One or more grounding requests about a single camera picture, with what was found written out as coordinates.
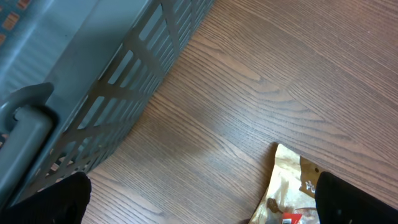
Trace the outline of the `beige snack pouch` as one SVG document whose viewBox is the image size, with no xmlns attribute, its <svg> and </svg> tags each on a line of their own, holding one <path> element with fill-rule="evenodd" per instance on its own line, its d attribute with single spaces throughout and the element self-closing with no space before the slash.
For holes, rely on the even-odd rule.
<svg viewBox="0 0 398 224">
<path fill-rule="evenodd" d="M 281 224 L 283 213 L 302 214 L 301 223 L 319 223 L 315 191 L 324 168 L 277 146 L 269 186 L 249 223 Z"/>
</svg>

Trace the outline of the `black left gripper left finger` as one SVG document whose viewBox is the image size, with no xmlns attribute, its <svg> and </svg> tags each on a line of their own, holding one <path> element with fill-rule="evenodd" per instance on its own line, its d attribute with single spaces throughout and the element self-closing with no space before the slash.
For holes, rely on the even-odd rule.
<svg viewBox="0 0 398 224">
<path fill-rule="evenodd" d="M 3 210 L 1 224 L 80 224 L 90 195 L 90 179 L 77 172 Z"/>
</svg>

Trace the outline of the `grey plastic mesh basket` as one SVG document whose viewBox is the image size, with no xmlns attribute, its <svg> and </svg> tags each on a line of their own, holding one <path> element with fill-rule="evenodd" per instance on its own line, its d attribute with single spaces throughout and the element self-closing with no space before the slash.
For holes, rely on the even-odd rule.
<svg viewBox="0 0 398 224">
<path fill-rule="evenodd" d="M 107 159 L 213 0 L 1 2 L 1 206 Z"/>
</svg>

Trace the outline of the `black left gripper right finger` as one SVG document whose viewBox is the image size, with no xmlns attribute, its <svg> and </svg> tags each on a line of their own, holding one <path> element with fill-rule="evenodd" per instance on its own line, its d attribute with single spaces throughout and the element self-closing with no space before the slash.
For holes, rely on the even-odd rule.
<svg viewBox="0 0 398 224">
<path fill-rule="evenodd" d="M 397 224 L 397 210 L 341 178 L 322 172 L 315 191 L 321 224 Z"/>
</svg>

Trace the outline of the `red snack stick packet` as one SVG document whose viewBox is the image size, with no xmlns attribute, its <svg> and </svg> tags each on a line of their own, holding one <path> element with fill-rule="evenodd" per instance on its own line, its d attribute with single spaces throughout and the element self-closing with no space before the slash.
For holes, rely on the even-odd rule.
<svg viewBox="0 0 398 224">
<path fill-rule="evenodd" d="M 302 214 L 283 213 L 281 224 L 301 224 Z"/>
</svg>

